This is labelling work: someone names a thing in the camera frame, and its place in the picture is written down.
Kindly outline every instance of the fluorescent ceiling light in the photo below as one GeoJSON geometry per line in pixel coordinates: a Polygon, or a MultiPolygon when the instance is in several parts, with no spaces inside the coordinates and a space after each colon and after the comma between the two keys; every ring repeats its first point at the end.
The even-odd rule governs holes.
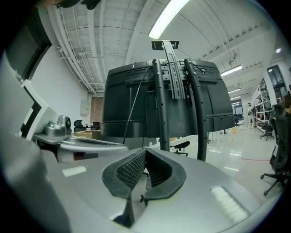
{"type": "Polygon", "coordinates": [[[233,91],[229,91],[228,94],[229,94],[229,93],[233,93],[233,92],[235,92],[235,91],[239,91],[240,89],[241,89],[241,88],[235,89],[235,90],[233,90],[233,91]]]}
{"type": "Polygon", "coordinates": [[[156,40],[159,39],[175,15],[178,14],[188,1],[189,0],[171,0],[151,29],[149,36],[156,40]]]}
{"type": "Polygon", "coordinates": [[[233,97],[233,98],[230,98],[230,100],[233,100],[233,99],[236,99],[236,98],[239,98],[240,96],[237,96],[237,97],[233,97]]]}
{"type": "Polygon", "coordinates": [[[242,66],[241,65],[240,66],[237,66],[237,67],[234,67],[234,68],[232,68],[232,69],[230,69],[228,71],[225,71],[225,72],[221,73],[221,77],[223,77],[225,75],[228,75],[228,74],[231,74],[233,72],[239,71],[241,69],[242,69],[242,66]]]}

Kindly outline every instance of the window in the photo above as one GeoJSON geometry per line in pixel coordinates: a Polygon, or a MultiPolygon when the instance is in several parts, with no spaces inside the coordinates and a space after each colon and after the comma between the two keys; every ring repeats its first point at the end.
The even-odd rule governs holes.
{"type": "Polygon", "coordinates": [[[287,89],[279,67],[278,66],[269,67],[267,72],[273,84],[276,99],[278,98],[281,99],[283,96],[287,94],[287,89]]]}
{"type": "Polygon", "coordinates": [[[41,59],[50,46],[50,40],[35,7],[5,52],[10,66],[18,74],[17,77],[25,80],[30,77],[37,61],[41,59]]]}
{"type": "Polygon", "coordinates": [[[243,110],[241,100],[231,101],[232,111],[234,115],[238,116],[239,120],[243,120],[243,110]]]}

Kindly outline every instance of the white wall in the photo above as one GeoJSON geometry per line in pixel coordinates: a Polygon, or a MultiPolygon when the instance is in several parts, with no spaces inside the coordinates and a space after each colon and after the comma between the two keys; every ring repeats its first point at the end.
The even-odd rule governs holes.
{"type": "Polygon", "coordinates": [[[244,113],[244,121],[245,121],[245,124],[248,123],[248,108],[249,108],[248,103],[251,103],[252,107],[254,105],[254,103],[251,102],[251,99],[252,99],[252,96],[251,95],[249,95],[249,96],[243,96],[241,98],[241,104],[242,104],[242,110],[243,110],[243,113],[244,113]]]}
{"type": "Polygon", "coordinates": [[[90,116],[80,115],[81,100],[89,101],[89,95],[78,84],[65,61],[59,59],[53,46],[37,66],[31,84],[56,113],[70,117],[71,128],[75,120],[82,119],[83,124],[90,122],[90,116]]]}

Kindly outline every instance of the black seat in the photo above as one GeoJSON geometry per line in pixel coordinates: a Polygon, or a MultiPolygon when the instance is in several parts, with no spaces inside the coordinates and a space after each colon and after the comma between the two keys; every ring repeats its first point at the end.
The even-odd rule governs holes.
{"type": "Polygon", "coordinates": [[[238,119],[238,116],[235,114],[235,115],[233,115],[234,116],[234,120],[235,120],[235,125],[236,126],[240,126],[239,124],[238,124],[238,122],[240,121],[239,119],[238,119]]]}
{"type": "Polygon", "coordinates": [[[176,151],[174,152],[175,154],[188,156],[188,153],[179,152],[179,151],[181,151],[182,149],[186,148],[189,145],[190,145],[190,142],[186,141],[186,142],[180,143],[180,144],[175,145],[175,146],[170,146],[170,147],[173,147],[174,149],[176,149],[176,151]]]}
{"type": "Polygon", "coordinates": [[[87,130],[86,127],[83,126],[82,120],[76,120],[74,126],[74,133],[87,130]]]}
{"type": "Polygon", "coordinates": [[[271,118],[272,125],[275,130],[276,135],[276,146],[273,150],[272,157],[270,159],[270,164],[275,174],[261,175],[261,179],[264,176],[275,178],[276,181],[272,186],[264,191],[264,196],[278,183],[280,182],[283,188],[285,187],[285,180],[291,178],[290,175],[286,175],[286,172],[291,171],[290,166],[290,146],[289,146],[289,131],[288,131],[288,121],[285,116],[285,109],[280,104],[275,104],[272,106],[273,116],[271,118]]]}
{"type": "Polygon", "coordinates": [[[274,139],[274,136],[273,136],[274,129],[271,122],[265,122],[262,129],[265,130],[265,133],[262,136],[260,136],[260,138],[266,137],[266,141],[268,140],[268,137],[272,137],[274,139]]]}

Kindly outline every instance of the white floor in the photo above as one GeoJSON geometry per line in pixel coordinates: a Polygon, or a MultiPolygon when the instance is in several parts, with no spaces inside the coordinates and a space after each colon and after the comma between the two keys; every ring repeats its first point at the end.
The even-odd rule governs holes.
{"type": "MultiPolygon", "coordinates": [[[[218,132],[210,133],[211,142],[207,146],[206,162],[216,166],[232,176],[237,182],[247,188],[262,204],[282,191],[280,184],[273,187],[265,197],[263,192],[275,181],[273,178],[264,177],[263,173],[274,173],[269,164],[271,153],[275,146],[273,138],[263,137],[263,132],[257,128],[249,129],[242,125],[226,130],[225,135],[218,136],[218,132]]],[[[197,158],[197,136],[192,136],[190,145],[185,149],[189,157],[197,158]]]]}

